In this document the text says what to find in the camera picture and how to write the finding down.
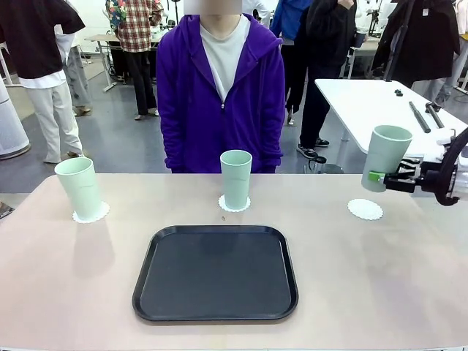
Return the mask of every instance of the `white pants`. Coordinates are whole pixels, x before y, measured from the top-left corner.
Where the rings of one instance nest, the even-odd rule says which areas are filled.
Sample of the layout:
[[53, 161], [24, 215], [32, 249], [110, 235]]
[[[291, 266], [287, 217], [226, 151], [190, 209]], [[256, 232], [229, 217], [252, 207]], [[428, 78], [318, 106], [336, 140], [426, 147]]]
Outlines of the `white pants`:
[[34, 105], [36, 117], [47, 141], [47, 156], [44, 161], [50, 163], [61, 161], [59, 126], [65, 136], [64, 142], [67, 144], [67, 151], [82, 154], [83, 147], [78, 137], [78, 125], [73, 113], [72, 97], [67, 82], [54, 88], [27, 88], [26, 92]]
[[467, 62], [467, 58], [468, 40], [460, 37], [460, 55], [454, 54], [452, 76], [430, 80], [424, 97], [431, 102], [436, 102], [438, 105], [445, 106], [453, 87], [458, 85], [458, 79]]

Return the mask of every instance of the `cup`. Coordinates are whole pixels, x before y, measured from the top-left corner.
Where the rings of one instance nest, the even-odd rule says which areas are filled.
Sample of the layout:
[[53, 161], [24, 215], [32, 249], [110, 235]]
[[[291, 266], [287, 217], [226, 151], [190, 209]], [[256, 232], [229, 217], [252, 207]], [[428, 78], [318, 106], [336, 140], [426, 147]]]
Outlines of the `cup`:
[[361, 184], [371, 192], [384, 192], [386, 187], [369, 180], [369, 172], [396, 172], [412, 140], [412, 134], [405, 128], [378, 126], [374, 128], [364, 165]]
[[102, 212], [102, 201], [91, 159], [77, 157], [60, 162], [56, 175], [81, 221], [94, 222]]
[[221, 173], [226, 206], [241, 210], [249, 196], [252, 155], [247, 151], [230, 150], [221, 155]]
[[353, 43], [352, 46], [354, 48], [357, 48], [357, 49], [360, 48], [361, 46], [363, 46], [366, 35], [367, 35], [367, 31], [362, 30], [362, 29], [358, 29], [358, 31], [356, 32], [356, 35], [354, 37], [354, 43]]

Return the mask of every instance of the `black pants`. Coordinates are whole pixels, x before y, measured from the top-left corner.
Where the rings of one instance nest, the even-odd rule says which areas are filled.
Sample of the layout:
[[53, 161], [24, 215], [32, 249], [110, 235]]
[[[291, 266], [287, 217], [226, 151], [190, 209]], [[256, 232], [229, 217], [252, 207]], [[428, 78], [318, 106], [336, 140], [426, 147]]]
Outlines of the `black pants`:
[[305, 54], [301, 52], [298, 46], [282, 45], [281, 55], [284, 62], [284, 78], [286, 80], [286, 109], [299, 111], [299, 105], [304, 93], [304, 84], [306, 82], [307, 63]]
[[330, 110], [330, 105], [315, 85], [315, 80], [339, 78], [341, 66], [330, 67], [311, 63], [308, 68], [309, 82], [302, 114], [301, 145], [304, 148], [315, 148], [315, 142]]
[[124, 52], [125, 59], [129, 66], [130, 74], [133, 78], [135, 95], [137, 97], [137, 107], [139, 115], [147, 115], [149, 108], [156, 108], [156, 98], [153, 93], [153, 85], [150, 78], [150, 67], [148, 54]]

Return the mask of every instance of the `purple hoodie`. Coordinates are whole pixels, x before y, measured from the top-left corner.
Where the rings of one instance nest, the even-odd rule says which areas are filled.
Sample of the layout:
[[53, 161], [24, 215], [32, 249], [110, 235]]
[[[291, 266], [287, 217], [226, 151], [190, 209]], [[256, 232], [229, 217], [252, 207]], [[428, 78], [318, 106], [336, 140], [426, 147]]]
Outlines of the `purple hoodie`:
[[219, 157], [232, 149], [252, 154], [253, 173], [274, 173], [281, 163], [282, 41], [245, 16], [250, 31], [224, 104], [203, 48], [200, 16], [184, 16], [159, 44], [158, 109], [173, 173], [219, 173]]

